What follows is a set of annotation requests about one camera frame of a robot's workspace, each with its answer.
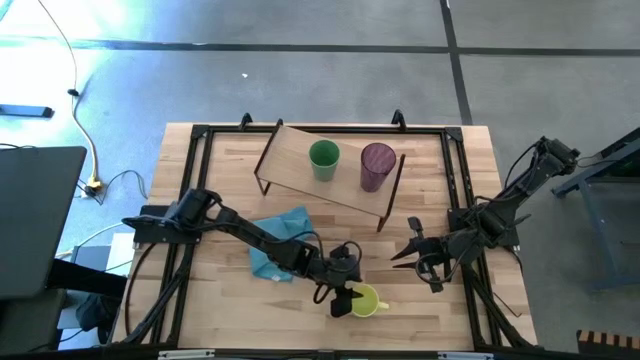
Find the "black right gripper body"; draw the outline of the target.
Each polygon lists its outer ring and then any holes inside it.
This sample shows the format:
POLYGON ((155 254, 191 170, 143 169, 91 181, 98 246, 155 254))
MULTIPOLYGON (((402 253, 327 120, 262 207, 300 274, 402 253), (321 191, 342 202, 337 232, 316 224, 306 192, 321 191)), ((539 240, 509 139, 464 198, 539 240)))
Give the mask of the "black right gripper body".
POLYGON ((467 236, 427 237, 426 241, 428 250, 425 261, 430 270, 443 265, 444 273, 451 274, 460 265, 468 265, 473 261, 473 242, 467 236))

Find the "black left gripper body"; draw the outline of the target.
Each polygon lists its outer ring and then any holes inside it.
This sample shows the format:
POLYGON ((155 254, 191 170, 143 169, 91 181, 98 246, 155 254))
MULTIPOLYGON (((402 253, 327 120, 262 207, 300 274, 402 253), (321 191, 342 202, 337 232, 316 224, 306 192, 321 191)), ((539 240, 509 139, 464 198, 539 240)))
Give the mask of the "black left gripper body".
POLYGON ((322 258, 318 253, 312 253, 307 258, 307 279, 316 285, 326 285, 329 288, 344 287, 346 258, 322 258))

